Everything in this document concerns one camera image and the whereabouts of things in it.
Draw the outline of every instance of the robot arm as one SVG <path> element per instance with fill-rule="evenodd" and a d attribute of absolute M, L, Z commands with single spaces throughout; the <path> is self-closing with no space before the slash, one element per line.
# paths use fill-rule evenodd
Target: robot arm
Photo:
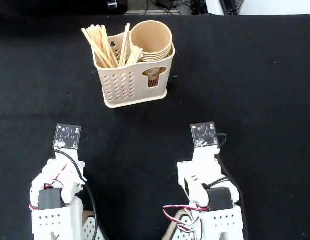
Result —
<path fill-rule="evenodd" d="M 239 192 L 221 173 L 214 124 L 191 125 L 195 150 L 192 161 L 177 163 L 178 183 L 184 189 L 193 219 L 189 226 L 196 240 L 243 240 Z"/>
<path fill-rule="evenodd" d="M 83 205 L 76 193 L 82 190 L 85 164 L 78 161 L 80 127 L 57 125 L 55 159 L 49 159 L 32 181 L 29 191 L 34 240 L 82 240 Z M 69 156 L 77 165 L 80 177 Z"/>

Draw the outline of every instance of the table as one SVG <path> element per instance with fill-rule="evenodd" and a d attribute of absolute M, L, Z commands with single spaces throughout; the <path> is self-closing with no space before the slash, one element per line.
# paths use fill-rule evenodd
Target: table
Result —
<path fill-rule="evenodd" d="M 148 19 L 173 32 L 168 95 L 106 108 L 80 28 L 113 35 Z M 162 206 L 187 203 L 176 162 L 192 157 L 189 125 L 209 121 L 228 134 L 221 157 L 250 239 L 310 239 L 310 15 L 0 23 L 0 240 L 31 239 L 28 190 L 57 123 L 82 126 L 79 158 L 109 239 L 161 239 Z"/>

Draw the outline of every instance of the white bracket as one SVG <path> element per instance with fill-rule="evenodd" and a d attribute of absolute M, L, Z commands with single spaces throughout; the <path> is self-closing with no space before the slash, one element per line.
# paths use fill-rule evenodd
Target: white bracket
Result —
<path fill-rule="evenodd" d="M 83 225 L 83 240 L 105 240 L 100 229 L 97 229 L 96 238 L 93 239 L 93 234 L 95 230 L 95 218 L 88 217 L 85 224 Z"/>

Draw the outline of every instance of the beige plastic caddy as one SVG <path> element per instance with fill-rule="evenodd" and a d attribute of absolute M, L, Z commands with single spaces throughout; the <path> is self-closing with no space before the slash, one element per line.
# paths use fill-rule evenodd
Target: beige plastic caddy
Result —
<path fill-rule="evenodd" d="M 118 61 L 124 38 L 127 39 L 124 61 L 128 61 L 131 49 L 142 48 L 137 63 L 116 68 L 102 68 L 92 48 L 104 102 L 109 108 L 159 100 L 167 95 L 166 86 L 175 55 L 169 28 L 161 22 L 144 21 L 126 34 L 123 32 L 109 36 L 108 43 Z"/>

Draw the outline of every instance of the black cable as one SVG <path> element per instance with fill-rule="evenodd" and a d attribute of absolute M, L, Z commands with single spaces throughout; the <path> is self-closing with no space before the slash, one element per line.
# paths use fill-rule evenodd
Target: black cable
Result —
<path fill-rule="evenodd" d="M 213 134 L 212 136 L 210 136 L 210 138 L 204 140 L 202 143 L 201 143 L 201 146 L 203 147 L 205 143 L 207 143 L 209 140 L 211 140 L 212 138 L 214 137 L 224 137 L 224 141 L 222 141 L 219 145 L 218 145 L 218 148 L 220 148 L 221 146 L 224 145 L 224 143 L 226 142 L 227 140 L 227 135 L 224 134 L 224 133 L 216 133 L 216 134 Z"/>
<path fill-rule="evenodd" d="M 223 182 L 227 182 L 227 181 L 229 181 L 229 178 L 225 176 L 225 177 L 222 177 L 222 178 L 220 178 L 220 179 L 218 179 L 218 180 L 216 180 L 210 184 L 203 184 L 203 187 L 205 189 L 210 189 L 211 187 L 213 187 L 219 183 L 223 183 Z"/>
<path fill-rule="evenodd" d="M 61 155 L 64 155 L 66 158 L 68 158 L 71 163 L 74 165 L 75 169 L 76 169 L 76 172 L 78 174 L 78 177 L 80 178 L 81 181 L 85 182 L 85 180 L 83 179 L 83 177 L 81 176 L 81 173 L 80 173 L 80 170 L 77 166 L 77 164 L 75 163 L 75 161 L 66 153 L 64 153 L 63 151 L 59 151 L 59 150 L 53 150 L 54 153 L 56 154 L 61 154 Z M 95 205 L 95 201 L 94 201 L 94 198 L 93 198 L 93 195 L 90 191 L 90 188 L 88 186 L 87 183 L 85 183 L 84 185 L 86 187 L 86 190 L 87 190 L 87 193 L 89 195 L 89 198 L 90 198 L 90 202 L 91 202 L 91 205 L 92 205 L 92 208 L 93 208 L 93 212 L 94 212 L 94 219 L 95 219 L 95 229 L 94 229 L 94 234 L 93 234 L 93 237 L 92 239 L 96 239 L 96 236 L 97 236 L 97 230 L 98 230 L 98 221 L 97 221 L 97 211 L 96 211 L 96 205 Z"/>
<path fill-rule="evenodd" d="M 244 199 L 243 199 L 243 194 L 240 190 L 240 188 L 238 187 L 238 185 L 236 184 L 236 182 L 234 181 L 234 179 L 231 177 L 231 175 L 229 174 L 229 172 L 227 171 L 225 165 L 222 163 L 219 155 L 217 154 L 216 155 L 216 159 L 221 167 L 221 169 L 224 171 L 225 175 L 228 176 L 229 178 L 229 181 L 237 188 L 238 190 L 238 193 L 239 193 L 239 197 L 240 197 L 240 200 L 241 200 L 241 211 L 242 211 L 242 219 L 243 219 L 243 223 L 244 223 L 244 234 L 245 234 L 245 237 L 244 239 L 245 240 L 248 240 L 248 229 L 247 229 L 247 220 L 246 220 L 246 213 L 245 213 L 245 205 L 244 205 Z"/>
<path fill-rule="evenodd" d="M 144 12 L 144 15 L 146 15 L 148 8 L 149 8 L 149 0 L 146 0 L 146 10 Z"/>

